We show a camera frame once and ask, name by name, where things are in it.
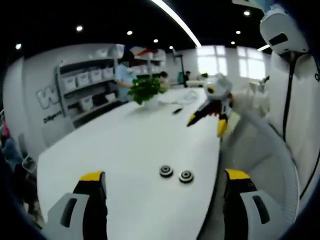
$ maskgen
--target white table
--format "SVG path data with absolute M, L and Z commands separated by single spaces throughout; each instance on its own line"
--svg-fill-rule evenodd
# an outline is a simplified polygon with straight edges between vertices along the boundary
M 190 89 L 161 96 L 173 102 Z M 38 197 L 44 221 L 49 209 L 72 193 L 79 178 L 105 171 L 109 240 L 195 240 L 204 222 L 216 181 L 220 140 L 218 119 L 206 117 L 186 127 L 205 100 L 198 99 L 177 115 L 177 105 L 145 111 L 135 102 L 108 112 L 61 139 L 38 161 Z M 172 177 L 159 169 L 169 165 Z M 194 181 L 183 184 L 184 170 Z

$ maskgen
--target window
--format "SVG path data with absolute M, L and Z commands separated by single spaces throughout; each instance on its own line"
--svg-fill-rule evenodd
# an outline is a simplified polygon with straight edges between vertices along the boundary
M 266 77 L 266 65 L 263 53 L 253 49 L 239 46 L 239 74 L 243 78 L 263 79 Z
M 200 74 L 228 75 L 225 46 L 202 46 L 196 49 L 196 53 Z

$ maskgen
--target white robot head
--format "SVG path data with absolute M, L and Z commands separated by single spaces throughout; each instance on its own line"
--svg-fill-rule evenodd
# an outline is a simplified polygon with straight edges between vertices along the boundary
M 309 46 L 294 19 L 280 5 L 275 4 L 260 22 L 264 41 L 278 55 L 286 52 L 307 53 Z
M 228 97 L 231 92 L 232 83 L 228 79 L 218 73 L 208 79 L 207 83 L 203 86 L 204 91 L 210 100 L 223 100 Z

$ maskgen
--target wall lettering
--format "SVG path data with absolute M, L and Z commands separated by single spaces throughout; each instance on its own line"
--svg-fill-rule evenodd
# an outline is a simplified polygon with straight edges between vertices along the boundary
M 48 109 L 51 105 L 59 103 L 56 84 L 50 84 L 45 88 L 36 91 L 35 95 L 42 109 Z
M 58 111 L 53 115 L 49 115 L 43 119 L 43 122 L 46 124 L 49 121 L 53 121 L 57 116 L 61 115 L 62 111 Z

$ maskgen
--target green plant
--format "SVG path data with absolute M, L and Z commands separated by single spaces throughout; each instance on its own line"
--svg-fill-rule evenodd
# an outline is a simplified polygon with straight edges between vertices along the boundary
M 201 77 L 204 77 L 204 78 L 207 79 L 207 78 L 209 77 L 209 75 L 208 75 L 208 73 L 202 73 L 202 74 L 201 74 Z
M 143 102 L 152 99 L 154 95 L 163 94 L 166 92 L 164 87 L 161 87 L 161 82 L 157 78 L 140 78 L 132 81 L 132 87 L 129 95 L 133 100 L 141 105 Z

